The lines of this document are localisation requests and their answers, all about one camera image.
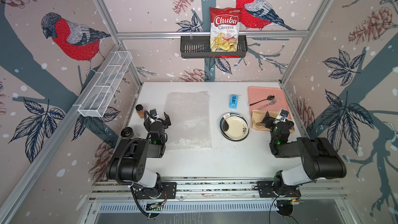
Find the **cream dinner plate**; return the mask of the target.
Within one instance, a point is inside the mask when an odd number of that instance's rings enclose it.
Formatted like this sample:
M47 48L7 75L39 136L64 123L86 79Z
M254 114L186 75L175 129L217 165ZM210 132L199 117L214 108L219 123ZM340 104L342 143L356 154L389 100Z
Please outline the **cream dinner plate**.
M219 123L222 135L233 142L243 141L249 135L247 120L238 113L224 114Z

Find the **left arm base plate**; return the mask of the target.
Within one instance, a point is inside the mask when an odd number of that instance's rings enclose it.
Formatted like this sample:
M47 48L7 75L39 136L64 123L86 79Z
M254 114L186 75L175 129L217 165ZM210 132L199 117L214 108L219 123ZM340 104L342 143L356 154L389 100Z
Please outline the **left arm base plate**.
M165 182L155 188L143 188L135 190L135 196L138 200L165 200L175 199L177 192L176 182Z

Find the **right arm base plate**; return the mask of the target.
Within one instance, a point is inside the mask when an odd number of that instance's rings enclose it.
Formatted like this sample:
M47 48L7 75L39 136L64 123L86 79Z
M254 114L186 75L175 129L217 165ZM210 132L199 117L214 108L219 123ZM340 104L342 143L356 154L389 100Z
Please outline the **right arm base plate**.
M302 196L298 186L282 185L276 188L274 182L270 180L257 181L253 189L259 193L260 198L300 198Z

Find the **bubble wrap sheet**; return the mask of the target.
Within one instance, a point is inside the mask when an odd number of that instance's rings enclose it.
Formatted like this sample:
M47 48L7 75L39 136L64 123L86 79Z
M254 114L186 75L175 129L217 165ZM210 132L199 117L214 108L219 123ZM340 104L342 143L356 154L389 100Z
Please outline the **bubble wrap sheet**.
M171 120L166 131L168 150L212 148L209 101L207 91L171 92L167 95L164 111Z

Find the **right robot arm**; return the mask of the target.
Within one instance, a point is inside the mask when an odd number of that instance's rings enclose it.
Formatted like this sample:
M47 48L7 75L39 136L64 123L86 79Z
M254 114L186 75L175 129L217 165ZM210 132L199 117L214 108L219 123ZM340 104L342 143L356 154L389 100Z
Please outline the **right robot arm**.
M289 112L281 110L277 117L265 113L260 122L268 128L271 135L270 151L275 158L300 158L301 164L289 170L281 170L274 176L273 191L278 196L295 194L300 185L316 181L320 178L344 178L346 166L326 138L309 139L299 137L289 142L290 130L294 122L288 120Z

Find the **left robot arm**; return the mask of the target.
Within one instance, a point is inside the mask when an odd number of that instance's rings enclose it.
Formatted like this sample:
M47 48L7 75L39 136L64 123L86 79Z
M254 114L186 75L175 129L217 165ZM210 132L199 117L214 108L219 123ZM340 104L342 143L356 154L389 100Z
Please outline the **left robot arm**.
M106 178L119 185L127 185L137 190L137 197L143 199L167 198L167 190L162 186L159 173L146 169L148 158L160 159L166 150L166 129L171 125L170 117L164 113L160 118L156 109L144 111L144 127L147 136L134 134L131 127L121 131L122 139L114 151L105 170Z

